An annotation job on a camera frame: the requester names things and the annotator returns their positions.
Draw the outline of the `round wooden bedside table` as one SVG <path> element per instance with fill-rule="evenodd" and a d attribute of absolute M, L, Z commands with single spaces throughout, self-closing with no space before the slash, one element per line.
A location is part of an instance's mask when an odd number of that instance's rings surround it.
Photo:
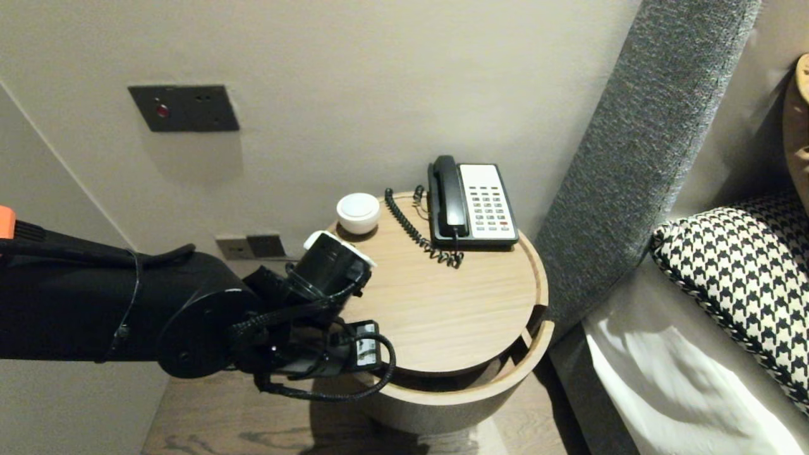
<path fill-rule="evenodd" d="M 522 360 L 543 322 L 548 279 L 524 235 L 510 251 L 468 252 L 453 268 L 420 250 L 385 205 L 369 235 L 353 236 L 338 222 L 327 229 L 378 264 L 342 317 L 374 320 L 393 343 L 389 385 L 439 392 L 482 385 Z"/>

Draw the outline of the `white round bowl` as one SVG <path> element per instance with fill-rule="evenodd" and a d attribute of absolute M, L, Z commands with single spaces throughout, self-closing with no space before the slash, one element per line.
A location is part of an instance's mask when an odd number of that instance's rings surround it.
<path fill-rule="evenodd" d="M 347 194 L 336 204 L 338 224 L 353 235 L 367 235 L 375 230 L 380 214 L 380 201 L 368 193 Z"/>

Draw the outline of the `black telephone handset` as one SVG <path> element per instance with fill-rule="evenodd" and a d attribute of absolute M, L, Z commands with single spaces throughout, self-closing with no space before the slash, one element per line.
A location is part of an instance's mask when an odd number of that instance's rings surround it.
<path fill-rule="evenodd" d="M 466 197 L 456 161 L 450 155 L 440 155 L 434 162 L 437 183 L 437 225 L 445 237 L 466 237 L 469 234 Z"/>

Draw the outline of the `black and white desk telephone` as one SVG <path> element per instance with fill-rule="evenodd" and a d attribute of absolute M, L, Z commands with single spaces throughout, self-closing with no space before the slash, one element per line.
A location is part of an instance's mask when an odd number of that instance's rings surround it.
<path fill-rule="evenodd" d="M 466 197 L 469 234 L 445 237 L 437 225 L 434 163 L 427 168 L 430 239 L 443 250 L 505 252 L 518 242 L 518 228 L 496 164 L 456 163 Z"/>

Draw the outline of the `grey fabric bed base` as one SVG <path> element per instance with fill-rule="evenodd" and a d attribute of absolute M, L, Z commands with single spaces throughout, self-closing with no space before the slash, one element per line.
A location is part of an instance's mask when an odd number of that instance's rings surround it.
<path fill-rule="evenodd" d="M 590 455 L 640 455 L 595 371 L 583 325 L 552 343 L 548 354 Z"/>

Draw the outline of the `white bed sheet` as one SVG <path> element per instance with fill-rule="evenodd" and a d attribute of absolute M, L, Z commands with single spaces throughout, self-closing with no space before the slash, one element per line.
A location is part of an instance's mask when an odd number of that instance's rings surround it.
<path fill-rule="evenodd" d="M 583 329 L 641 455 L 809 455 L 809 418 L 650 257 Z"/>

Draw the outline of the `grey fabric headboard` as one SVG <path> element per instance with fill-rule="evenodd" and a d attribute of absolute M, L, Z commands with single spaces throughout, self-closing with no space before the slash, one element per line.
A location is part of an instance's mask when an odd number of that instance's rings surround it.
<path fill-rule="evenodd" d="M 642 0 L 535 247 L 557 344 L 642 261 L 719 109 L 762 0 Z"/>

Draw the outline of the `houndstooth black white pillow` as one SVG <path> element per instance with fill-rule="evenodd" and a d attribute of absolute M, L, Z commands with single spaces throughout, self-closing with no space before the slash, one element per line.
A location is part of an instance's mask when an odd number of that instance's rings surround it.
<path fill-rule="evenodd" d="M 809 215 L 798 194 L 660 224 L 649 254 L 809 421 Z"/>

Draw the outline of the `beige headboard panel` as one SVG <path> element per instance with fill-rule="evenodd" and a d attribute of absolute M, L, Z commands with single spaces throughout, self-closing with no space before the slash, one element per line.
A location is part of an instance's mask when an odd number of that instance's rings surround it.
<path fill-rule="evenodd" d="M 809 0 L 762 0 L 670 219 L 792 186 L 781 112 L 795 63 L 807 52 Z"/>

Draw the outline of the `brown cushion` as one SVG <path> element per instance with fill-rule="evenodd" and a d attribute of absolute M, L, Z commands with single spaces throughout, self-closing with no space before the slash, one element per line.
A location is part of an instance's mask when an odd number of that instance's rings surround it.
<path fill-rule="evenodd" d="M 793 187 L 809 216 L 809 52 L 798 58 L 786 85 L 781 133 Z"/>

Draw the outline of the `dark grey wall socket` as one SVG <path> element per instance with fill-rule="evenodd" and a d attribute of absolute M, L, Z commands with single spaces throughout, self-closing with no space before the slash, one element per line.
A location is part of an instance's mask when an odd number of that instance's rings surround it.
<path fill-rule="evenodd" d="M 248 235 L 246 242 L 256 259 L 286 257 L 286 249 L 278 234 Z"/>

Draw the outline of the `beige wall socket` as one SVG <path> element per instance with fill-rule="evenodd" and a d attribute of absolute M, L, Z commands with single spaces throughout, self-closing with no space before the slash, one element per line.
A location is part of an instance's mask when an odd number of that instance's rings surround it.
<path fill-rule="evenodd" d="M 226 261 L 251 261 L 255 258 L 246 236 L 215 236 L 215 242 Z"/>

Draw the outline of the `black wall switch panel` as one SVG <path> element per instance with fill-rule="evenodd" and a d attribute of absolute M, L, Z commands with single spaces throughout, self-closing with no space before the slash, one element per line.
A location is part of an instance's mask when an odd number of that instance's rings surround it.
<path fill-rule="evenodd" d="M 225 85 L 134 85 L 128 90 L 152 132 L 240 130 Z"/>

